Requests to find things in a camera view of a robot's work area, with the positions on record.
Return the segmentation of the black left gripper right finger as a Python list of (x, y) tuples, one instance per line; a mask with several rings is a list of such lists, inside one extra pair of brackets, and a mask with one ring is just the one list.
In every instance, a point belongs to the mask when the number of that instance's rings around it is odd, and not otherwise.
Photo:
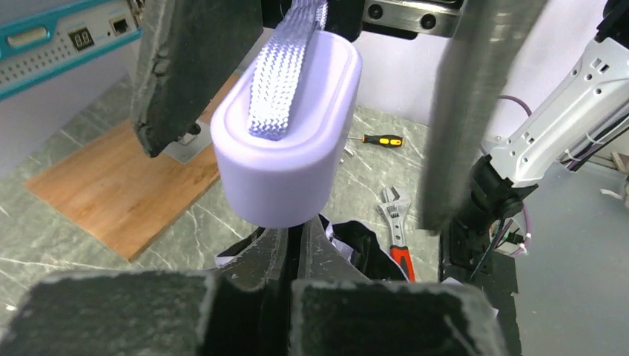
[(291, 228), (291, 355), (505, 355), (493, 308), (460, 283), (413, 283), (363, 223)]

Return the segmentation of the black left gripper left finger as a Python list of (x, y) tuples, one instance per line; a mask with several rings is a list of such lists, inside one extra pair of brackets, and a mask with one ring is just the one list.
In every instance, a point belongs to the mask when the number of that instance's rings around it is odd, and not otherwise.
[(65, 271), (26, 294), (3, 355), (281, 354), (288, 232), (266, 229), (224, 268)]

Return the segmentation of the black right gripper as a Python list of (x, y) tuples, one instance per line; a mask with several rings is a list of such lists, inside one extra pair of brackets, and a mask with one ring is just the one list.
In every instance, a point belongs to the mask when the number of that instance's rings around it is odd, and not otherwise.
[[(319, 28), (313, 9), (285, 24), (291, 1), (260, 3), (263, 26), (278, 27), (282, 39), (300, 39)], [(546, 5), (545, 0), (327, 1), (323, 29), (350, 42), (365, 31), (407, 40), (454, 34), (438, 66), (430, 111), (421, 179), (424, 230), (439, 233), (461, 208), (498, 96)]]

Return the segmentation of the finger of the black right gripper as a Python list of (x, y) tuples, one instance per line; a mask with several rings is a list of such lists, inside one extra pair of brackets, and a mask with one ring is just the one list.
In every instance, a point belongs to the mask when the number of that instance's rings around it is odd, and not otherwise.
[(263, 32), (260, 1), (146, 1), (131, 127), (149, 157), (187, 134)]

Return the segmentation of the lilac folding umbrella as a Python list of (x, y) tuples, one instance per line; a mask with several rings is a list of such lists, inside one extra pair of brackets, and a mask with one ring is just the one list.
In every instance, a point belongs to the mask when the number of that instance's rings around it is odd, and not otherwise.
[(211, 120), (225, 198), (261, 228), (320, 224), (343, 258), (353, 248), (321, 215), (352, 121), (362, 60), (325, 29), (326, 1), (293, 1)]

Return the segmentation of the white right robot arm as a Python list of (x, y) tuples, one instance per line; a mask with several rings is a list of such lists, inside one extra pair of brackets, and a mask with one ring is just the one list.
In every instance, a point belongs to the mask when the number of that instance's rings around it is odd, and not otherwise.
[[(596, 35), (574, 69), (507, 141), (478, 161), (471, 152), (489, 124), (508, 67), (543, 1), (149, 1), (131, 121), (149, 157), (186, 134), (222, 78), (262, 27), (264, 44), (250, 81), (248, 133), (265, 142), (288, 136), (304, 62), (316, 35), (342, 42), (363, 24), (449, 38), (438, 67), (434, 126), (424, 174), (423, 223), (449, 247), (448, 264), (474, 278), (488, 251), (472, 247), (493, 220), (515, 212), (544, 173), (594, 125), (628, 106), (628, 3), (608, 1)], [(504, 341), (485, 299), (472, 287), (326, 282), (309, 253), (299, 256), (290, 306), (262, 298), (263, 281), (222, 281), (205, 332), (206, 355), (503, 355)]]

